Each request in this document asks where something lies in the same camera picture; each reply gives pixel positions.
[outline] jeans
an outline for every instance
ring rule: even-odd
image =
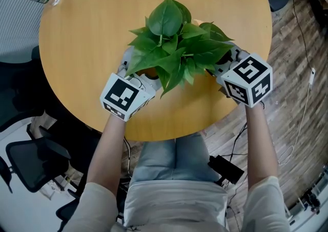
[[[220,176],[207,163],[210,155],[199,133],[143,145],[130,186],[151,180],[216,182]]]

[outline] wooden floor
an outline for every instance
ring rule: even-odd
[[[295,0],[295,9],[304,33],[311,65],[316,69],[315,81],[310,91],[309,101],[298,142],[293,156],[286,165],[280,166],[279,181],[287,206],[297,201],[307,188],[318,178],[324,164],[328,162],[328,101],[327,101],[327,58],[328,41],[320,30],[308,0]],[[304,43],[296,22],[292,0],[280,11],[272,13],[273,34],[268,63],[274,70],[274,90],[265,102],[272,139],[278,157],[294,145],[302,119],[308,91],[310,69],[305,58]],[[211,155],[230,154],[234,139],[245,123],[245,111],[239,106],[223,120],[211,125],[202,135]],[[132,143],[131,167],[134,168],[142,144]],[[290,154],[287,151],[280,159]],[[247,153],[247,131],[238,139],[235,153]],[[126,153],[122,167],[127,168]],[[247,156],[233,156],[232,162],[247,171]],[[243,205],[247,198],[248,183],[246,173],[236,186],[227,190],[230,206],[236,213],[241,228]],[[231,210],[227,213],[230,231],[238,231],[236,219]]]

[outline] sleeve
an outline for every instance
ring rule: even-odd
[[[63,232],[109,232],[116,223],[116,197],[96,183],[87,183]]]
[[[290,231],[282,192],[276,177],[268,177],[254,185],[244,206],[242,232],[262,231]]]

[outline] forearm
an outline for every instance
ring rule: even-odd
[[[278,175],[278,160],[261,104],[246,107],[249,189],[269,176]]]
[[[87,182],[97,183],[115,195],[121,174],[123,139],[126,123],[111,115],[92,157]]]

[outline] potted plant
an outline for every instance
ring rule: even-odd
[[[137,37],[127,75],[155,67],[164,89],[194,83],[196,73],[214,65],[233,47],[213,23],[192,23],[189,10],[176,0],[164,0],[146,18],[146,26],[131,30]]]

